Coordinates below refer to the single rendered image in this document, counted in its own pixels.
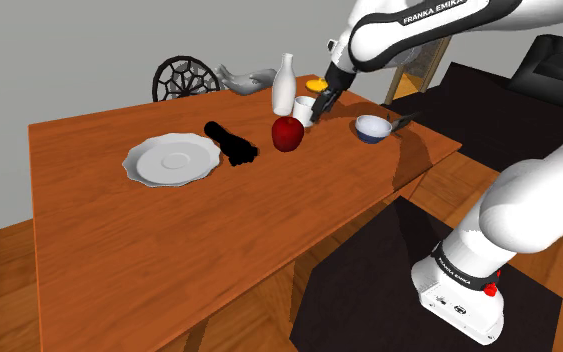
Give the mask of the blue and white bowl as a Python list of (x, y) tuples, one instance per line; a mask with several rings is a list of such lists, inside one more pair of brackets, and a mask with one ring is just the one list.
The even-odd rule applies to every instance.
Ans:
[(358, 138), (367, 144), (376, 144), (392, 131), (392, 124), (384, 118), (374, 115), (361, 115), (355, 120)]

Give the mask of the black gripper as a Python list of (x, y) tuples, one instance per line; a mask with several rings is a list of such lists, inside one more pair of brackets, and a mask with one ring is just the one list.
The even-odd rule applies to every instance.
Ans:
[(329, 112), (341, 95), (341, 91), (348, 90), (356, 78), (354, 71), (346, 72), (331, 62), (325, 74), (326, 92), (322, 92), (312, 105), (311, 122), (317, 122), (323, 112)]

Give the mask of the black sofa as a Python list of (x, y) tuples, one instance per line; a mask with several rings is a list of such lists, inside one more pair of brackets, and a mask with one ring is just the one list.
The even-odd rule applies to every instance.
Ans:
[(508, 89), (563, 107), (563, 36), (537, 36)]

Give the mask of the white hand-shaped figure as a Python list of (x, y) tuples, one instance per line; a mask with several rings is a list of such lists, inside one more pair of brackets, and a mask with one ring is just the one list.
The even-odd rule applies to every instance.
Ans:
[(277, 71), (263, 69), (242, 75), (234, 75), (220, 64), (215, 69), (217, 78), (232, 92), (241, 96), (250, 95), (273, 85)]

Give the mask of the red apple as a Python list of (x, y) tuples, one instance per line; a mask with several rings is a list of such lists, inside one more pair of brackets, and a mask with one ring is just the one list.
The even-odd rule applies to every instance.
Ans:
[(277, 150), (291, 152), (301, 144), (304, 137), (304, 126), (293, 117), (279, 117), (272, 125), (271, 136)]

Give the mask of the grey knife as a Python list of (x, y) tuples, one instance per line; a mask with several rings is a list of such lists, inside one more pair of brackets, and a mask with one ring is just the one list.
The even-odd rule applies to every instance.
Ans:
[(417, 118), (420, 115), (421, 115), (421, 112), (415, 112), (415, 113), (412, 113), (412, 114), (401, 116), (397, 120), (393, 120), (391, 122), (392, 128), (391, 128), (390, 133), (393, 134), (393, 133), (397, 132), (398, 130), (406, 127), (411, 121), (413, 121), (415, 118)]

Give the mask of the dark robot stand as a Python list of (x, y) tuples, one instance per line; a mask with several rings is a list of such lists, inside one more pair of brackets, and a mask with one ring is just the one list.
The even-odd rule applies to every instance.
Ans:
[(397, 198), (308, 280), (290, 340), (298, 352), (552, 352), (562, 299), (510, 265), (498, 284), (505, 326), (482, 346), (421, 306), (412, 265), (451, 229)]

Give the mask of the white cup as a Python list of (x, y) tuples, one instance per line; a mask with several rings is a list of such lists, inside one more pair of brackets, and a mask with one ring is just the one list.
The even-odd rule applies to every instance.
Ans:
[(294, 100), (292, 116), (299, 120), (305, 128), (313, 125), (311, 117), (314, 102), (315, 98), (309, 96), (298, 96)]

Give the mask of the white bottle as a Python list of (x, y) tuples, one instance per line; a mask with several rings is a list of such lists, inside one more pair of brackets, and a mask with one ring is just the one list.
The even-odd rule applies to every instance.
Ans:
[(281, 67), (277, 71), (272, 87), (273, 113), (289, 116), (292, 112), (296, 94), (296, 77), (293, 70), (293, 55), (282, 55)]

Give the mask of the wooden table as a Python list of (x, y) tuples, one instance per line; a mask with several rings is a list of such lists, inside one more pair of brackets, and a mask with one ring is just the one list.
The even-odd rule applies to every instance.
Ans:
[[(377, 144), (352, 130), (384, 109), (345, 93), (278, 151), (269, 91), (229, 91), (28, 128), (41, 352), (155, 352), (405, 187), (459, 145), (412, 123)], [(208, 121), (256, 145), (181, 187), (150, 188), (129, 150)]]

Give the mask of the white scalloped plate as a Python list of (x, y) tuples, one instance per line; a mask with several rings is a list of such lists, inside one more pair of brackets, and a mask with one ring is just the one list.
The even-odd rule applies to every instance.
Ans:
[(123, 161), (130, 180), (148, 187), (179, 187), (205, 178), (220, 164), (221, 150), (194, 133), (168, 133), (133, 147)]

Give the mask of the wooden frame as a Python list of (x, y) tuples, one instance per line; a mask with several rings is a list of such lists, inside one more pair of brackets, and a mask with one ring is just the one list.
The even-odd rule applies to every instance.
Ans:
[(426, 43), (414, 61), (398, 66), (384, 104), (390, 105), (397, 98), (417, 92), (424, 93), (428, 89), (450, 41), (451, 36), (447, 36)]

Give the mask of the dark brown rug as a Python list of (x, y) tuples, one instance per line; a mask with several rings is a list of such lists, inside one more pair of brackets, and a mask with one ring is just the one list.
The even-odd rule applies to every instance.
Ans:
[(563, 107), (507, 89), (507, 79), (451, 63), (441, 83), (394, 100), (390, 110), (462, 144), (459, 152), (496, 171), (543, 159), (563, 144)]

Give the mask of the black round-backed chair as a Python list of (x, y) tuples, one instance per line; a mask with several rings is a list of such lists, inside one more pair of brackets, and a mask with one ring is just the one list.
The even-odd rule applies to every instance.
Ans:
[(158, 66), (152, 80), (154, 102), (221, 91), (214, 71), (192, 56), (179, 55)]

